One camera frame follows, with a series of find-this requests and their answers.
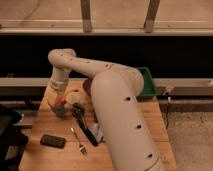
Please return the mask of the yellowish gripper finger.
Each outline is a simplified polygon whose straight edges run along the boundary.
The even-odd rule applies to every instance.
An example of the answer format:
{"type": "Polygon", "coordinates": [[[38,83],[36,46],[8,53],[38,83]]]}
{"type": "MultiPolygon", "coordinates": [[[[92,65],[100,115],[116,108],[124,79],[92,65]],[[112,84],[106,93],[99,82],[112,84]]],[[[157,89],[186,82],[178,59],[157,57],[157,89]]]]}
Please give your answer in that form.
{"type": "Polygon", "coordinates": [[[56,95],[48,95],[46,97],[47,103],[48,105],[52,108],[55,109],[56,108],[56,95]]]}
{"type": "Polygon", "coordinates": [[[66,98],[67,98],[67,94],[63,94],[63,95],[61,95],[61,97],[60,97],[60,105],[62,106],[62,107],[64,107],[66,104],[67,104],[67,100],[66,100],[66,98]]]}

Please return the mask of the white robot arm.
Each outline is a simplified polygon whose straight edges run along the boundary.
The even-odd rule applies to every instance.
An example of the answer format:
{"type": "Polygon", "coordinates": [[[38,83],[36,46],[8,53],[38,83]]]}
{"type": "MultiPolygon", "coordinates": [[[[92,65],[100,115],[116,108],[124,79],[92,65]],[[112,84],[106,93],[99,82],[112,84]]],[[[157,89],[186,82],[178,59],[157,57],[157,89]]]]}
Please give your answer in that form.
{"type": "Polygon", "coordinates": [[[142,115],[137,97],[143,91],[141,72],[130,66],[80,58],[72,49],[54,49],[48,103],[62,114],[62,97],[71,71],[92,80],[93,108],[116,171],[166,171],[142,115]]]}

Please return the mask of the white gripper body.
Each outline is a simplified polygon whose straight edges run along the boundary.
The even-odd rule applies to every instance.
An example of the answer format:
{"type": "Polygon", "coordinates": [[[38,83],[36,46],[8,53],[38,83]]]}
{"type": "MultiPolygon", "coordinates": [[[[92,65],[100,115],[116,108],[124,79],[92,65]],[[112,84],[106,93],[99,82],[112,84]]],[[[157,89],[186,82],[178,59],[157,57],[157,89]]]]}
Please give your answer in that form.
{"type": "Polygon", "coordinates": [[[65,89],[68,85],[68,81],[56,81],[53,78],[50,78],[48,83],[46,96],[48,99],[56,99],[58,96],[62,96],[65,92],[65,89]]]}

